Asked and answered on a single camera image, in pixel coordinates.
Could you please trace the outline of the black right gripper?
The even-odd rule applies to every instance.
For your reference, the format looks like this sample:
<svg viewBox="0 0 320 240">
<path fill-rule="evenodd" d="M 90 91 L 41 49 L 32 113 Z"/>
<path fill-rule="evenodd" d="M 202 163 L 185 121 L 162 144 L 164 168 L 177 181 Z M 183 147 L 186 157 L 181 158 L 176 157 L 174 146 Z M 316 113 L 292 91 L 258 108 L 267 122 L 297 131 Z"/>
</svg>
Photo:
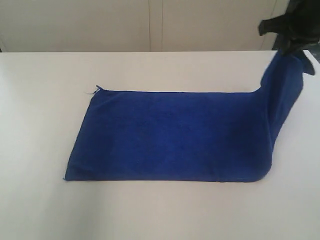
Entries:
<svg viewBox="0 0 320 240">
<path fill-rule="evenodd" d="M 260 36 L 275 33 L 283 36 L 281 50 L 292 54 L 320 42 L 320 1 L 300 0 L 283 15 L 262 20 L 258 25 Z M 298 53 L 303 72 L 315 75 L 315 68 L 304 51 Z"/>
</svg>

